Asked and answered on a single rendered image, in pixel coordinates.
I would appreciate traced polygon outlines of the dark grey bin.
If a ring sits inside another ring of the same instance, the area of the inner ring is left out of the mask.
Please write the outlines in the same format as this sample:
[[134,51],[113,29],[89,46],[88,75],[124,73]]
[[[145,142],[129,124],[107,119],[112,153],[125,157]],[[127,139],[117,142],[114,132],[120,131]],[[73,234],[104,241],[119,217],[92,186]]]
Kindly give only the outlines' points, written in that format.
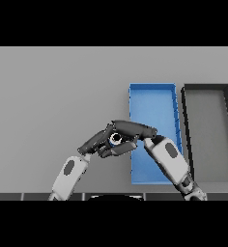
[[228,182],[228,84],[184,84],[181,93],[191,173]]

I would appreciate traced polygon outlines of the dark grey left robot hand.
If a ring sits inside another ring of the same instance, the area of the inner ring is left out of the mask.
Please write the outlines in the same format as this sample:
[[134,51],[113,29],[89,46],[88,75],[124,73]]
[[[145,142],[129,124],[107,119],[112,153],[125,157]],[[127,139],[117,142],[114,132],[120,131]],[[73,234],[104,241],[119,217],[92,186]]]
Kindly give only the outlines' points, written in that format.
[[114,125],[108,124],[105,130],[99,131],[79,147],[77,151],[83,156],[85,154],[94,154],[96,152],[99,157],[106,158],[108,156],[120,156],[137,148],[137,136],[134,138],[123,136],[124,142],[119,146],[111,148],[108,138],[114,132],[116,132]]

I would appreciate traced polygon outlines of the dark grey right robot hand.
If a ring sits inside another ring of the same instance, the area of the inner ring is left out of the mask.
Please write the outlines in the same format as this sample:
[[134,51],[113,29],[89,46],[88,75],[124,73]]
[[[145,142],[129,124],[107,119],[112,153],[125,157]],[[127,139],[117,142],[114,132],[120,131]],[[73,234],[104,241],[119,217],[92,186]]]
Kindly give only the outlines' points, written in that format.
[[114,129],[117,133],[122,136],[129,138],[138,137],[139,140],[143,141],[145,138],[155,138],[157,136],[157,129],[150,127],[142,123],[127,122],[116,120],[112,122]]

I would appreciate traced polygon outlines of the blue bin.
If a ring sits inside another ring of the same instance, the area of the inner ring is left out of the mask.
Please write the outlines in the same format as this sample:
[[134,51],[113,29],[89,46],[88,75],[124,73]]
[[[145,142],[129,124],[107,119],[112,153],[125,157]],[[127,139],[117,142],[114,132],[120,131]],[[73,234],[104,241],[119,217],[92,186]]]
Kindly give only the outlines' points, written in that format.
[[[170,138],[183,153],[176,85],[174,83],[130,83],[129,119],[155,127],[157,134]],[[170,184],[142,141],[131,153],[132,184]]]

